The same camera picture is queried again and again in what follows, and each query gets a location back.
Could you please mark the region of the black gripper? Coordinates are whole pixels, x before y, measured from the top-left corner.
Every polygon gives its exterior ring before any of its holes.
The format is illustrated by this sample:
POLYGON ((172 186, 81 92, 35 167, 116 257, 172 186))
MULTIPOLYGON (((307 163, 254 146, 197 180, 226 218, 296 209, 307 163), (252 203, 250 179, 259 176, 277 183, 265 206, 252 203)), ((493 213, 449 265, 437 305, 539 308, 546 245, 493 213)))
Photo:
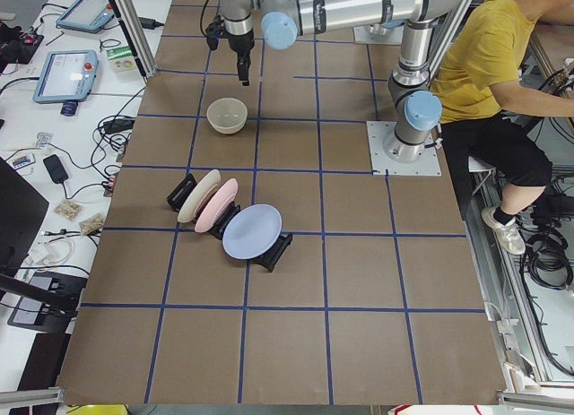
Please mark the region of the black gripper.
POLYGON ((227 39, 230 49, 237 54, 237 72, 242 86, 249 86, 250 52, 255 46, 253 31, 243 34, 232 34, 226 30, 224 19, 217 15, 205 28, 205 36, 208 47, 215 51, 221 40, 227 39))

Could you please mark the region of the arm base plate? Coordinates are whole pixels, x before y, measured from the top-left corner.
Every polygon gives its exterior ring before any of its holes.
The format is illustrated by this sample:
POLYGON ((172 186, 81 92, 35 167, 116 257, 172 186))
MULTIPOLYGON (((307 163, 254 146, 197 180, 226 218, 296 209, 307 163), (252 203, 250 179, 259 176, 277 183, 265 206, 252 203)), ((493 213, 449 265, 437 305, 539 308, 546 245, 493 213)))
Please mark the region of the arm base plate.
POLYGON ((439 177, 438 153, 431 133, 423 144, 408 145, 396 137, 396 123, 368 121, 371 171, 375 176, 439 177))
POLYGON ((398 46, 402 42, 404 25, 385 28, 380 24, 353 28, 354 41, 362 44, 398 46))

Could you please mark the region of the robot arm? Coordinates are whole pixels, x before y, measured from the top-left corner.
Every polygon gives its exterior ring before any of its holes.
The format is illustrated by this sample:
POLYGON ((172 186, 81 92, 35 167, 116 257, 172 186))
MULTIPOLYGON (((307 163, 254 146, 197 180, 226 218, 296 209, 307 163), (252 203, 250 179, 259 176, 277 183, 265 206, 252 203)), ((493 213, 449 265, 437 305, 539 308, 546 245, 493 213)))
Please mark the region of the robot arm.
POLYGON ((202 32, 210 49, 228 41, 237 55, 239 80, 249 84, 254 46, 252 13, 262 13, 265 43, 284 50, 304 35, 399 21, 404 25, 400 56, 388 81, 398 119, 383 143, 397 162, 418 160, 430 131, 439 123, 442 106, 429 92, 428 54, 436 20, 461 0, 220 0, 221 12, 202 32))

